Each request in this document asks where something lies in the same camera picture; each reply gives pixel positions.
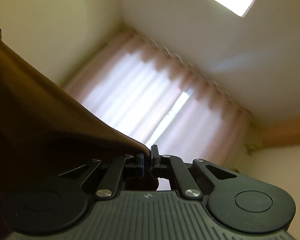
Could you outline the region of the brown garment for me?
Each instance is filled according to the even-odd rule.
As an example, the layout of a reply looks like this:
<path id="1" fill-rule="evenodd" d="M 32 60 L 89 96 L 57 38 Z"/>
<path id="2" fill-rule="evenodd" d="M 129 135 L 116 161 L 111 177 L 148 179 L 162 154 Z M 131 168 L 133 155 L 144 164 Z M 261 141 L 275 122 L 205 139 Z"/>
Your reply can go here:
<path id="1" fill-rule="evenodd" d="M 0 35 L 0 197 L 97 157 L 149 155 L 28 64 Z M 0 216 L 0 239 L 8 228 Z"/>

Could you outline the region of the pink curtain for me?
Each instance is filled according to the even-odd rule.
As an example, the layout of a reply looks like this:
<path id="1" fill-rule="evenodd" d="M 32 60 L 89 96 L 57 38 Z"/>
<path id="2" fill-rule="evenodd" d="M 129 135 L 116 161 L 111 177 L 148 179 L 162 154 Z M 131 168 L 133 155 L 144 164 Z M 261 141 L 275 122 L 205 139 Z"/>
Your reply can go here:
<path id="1" fill-rule="evenodd" d="M 92 57 L 65 91 L 112 128 L 186 162 L 232 161 L 250 121 L 214 83 L 133 31 Z"/>

